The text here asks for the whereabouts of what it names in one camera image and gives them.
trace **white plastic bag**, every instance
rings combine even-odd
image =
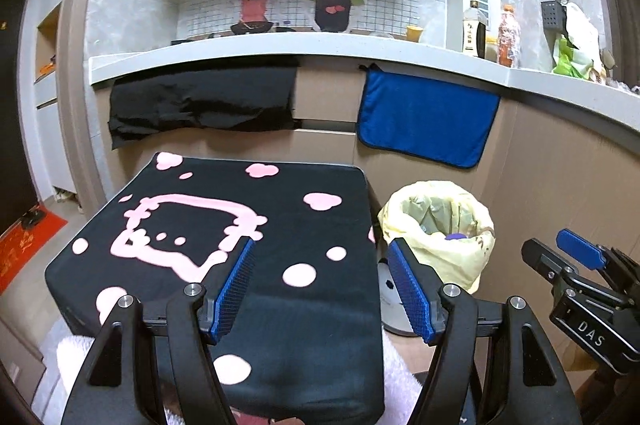
[[[494,222],[473,195],[450,181],[404,186],[378,214],[387,243],[402,237],[418,262],[436,270],[443,282],[474,293],[494,249]],[[465,239],[446,240],[463,233]]]

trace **soy sauce bottle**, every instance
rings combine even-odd
[[[484,39],[488,20],[478,9],[477,0],[471,1],[471,8],[465,11],[462,22],[462,52],[484,58]]]

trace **metal screw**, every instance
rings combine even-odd
[[[187,284],[184,287],[184,294],[190,297],[194,297],[198,295],[202,291],[202,286],[196,282],[192,282],[191,284]]]
[[[133,297],[131,295],[123,295],[118,299],[118,306],[121,308],[128,308],[133,304]]]
[[[457,297],[460,295],[460,287],[455,284],[445,284],[444,288],[442,288],[444,294],[449,297]]]
[[[509,300],[509,304],[511,304],[517,310],[524,309],[527,306],[527,302],[522,297],[511,297]]]

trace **blue gripper pad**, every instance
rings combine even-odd
[[[566,228],[558,232],[556,245],[590,270],[600,270],[607,264],[596,246]]]
[[[216,298],[214,320],[210,331],[214,344],[231,331],[249,286],[253,269],[254,241],[249,239]]]
[[[386,260],[414,333],[422,337],[425,343],[431,342],[436,332],[431,325],[429,301],[396,240],[389,245]]]

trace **black apron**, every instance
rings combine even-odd
[[[316,24],[321,31],[341,33],[349,25],[351,0],[316,0]]]

